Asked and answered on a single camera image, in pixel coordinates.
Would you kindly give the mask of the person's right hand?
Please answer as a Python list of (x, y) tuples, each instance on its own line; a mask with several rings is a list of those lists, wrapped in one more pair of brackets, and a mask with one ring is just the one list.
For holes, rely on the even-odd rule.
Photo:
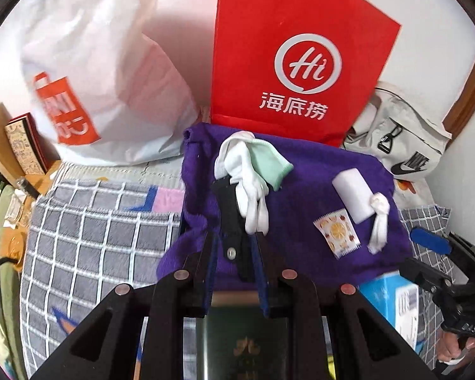
[(449, 364), (452, 360), (458, 360), (460, 366), (469, 364), (475, 358), (475, 338), (466, 340), (465, 349), (467, 352), (462, 358), (463, 350), (459, 347), (457, 335), (439, 330), (436, 346), (438, 361)]

